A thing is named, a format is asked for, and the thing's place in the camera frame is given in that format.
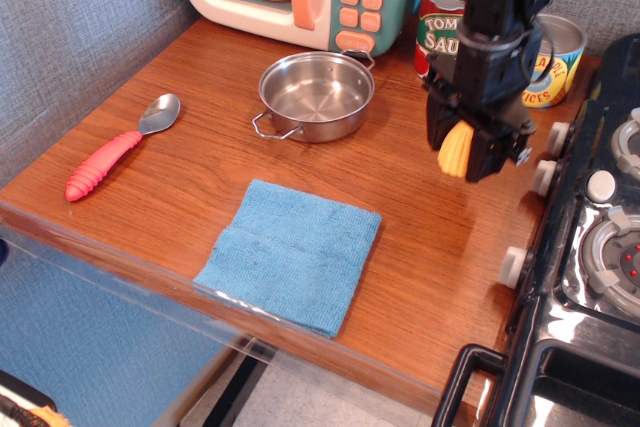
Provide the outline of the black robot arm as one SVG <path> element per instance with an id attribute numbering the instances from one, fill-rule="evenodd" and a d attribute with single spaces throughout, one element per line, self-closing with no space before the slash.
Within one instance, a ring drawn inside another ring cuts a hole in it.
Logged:
<path id="1" fill-rule="evenodd" d="M 550 36 L 538 21 L 550 0 L 463 0 L 456 57 L 430 54 L 423 86 L 428 92 L 427 136 L 443 153 L 455 131 L 464 141 L 464 179 L 477 183 L 507 161 L 526 162 L 537 126 L 522 101 L 533 81 L 542 42 Z"/>

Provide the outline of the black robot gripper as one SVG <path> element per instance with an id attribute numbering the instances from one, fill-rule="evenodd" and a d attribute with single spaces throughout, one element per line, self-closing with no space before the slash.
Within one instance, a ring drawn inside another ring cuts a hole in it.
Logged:
<path id="1" fill-rule="evenodd" d="M 529 159 L 529 137 L 536 124 L 521 95 L 532 82 L 542 44 L 537 24 L 505 37 L 488 37 L 465 24 L 457 31 L 456 58 L 430 54 L 423 79 L 427 138 L 440 150 L 446 136 L 461 121 L 474 129 L 465 180 L 478 183 L 499 173 L 508 160 Z"/>

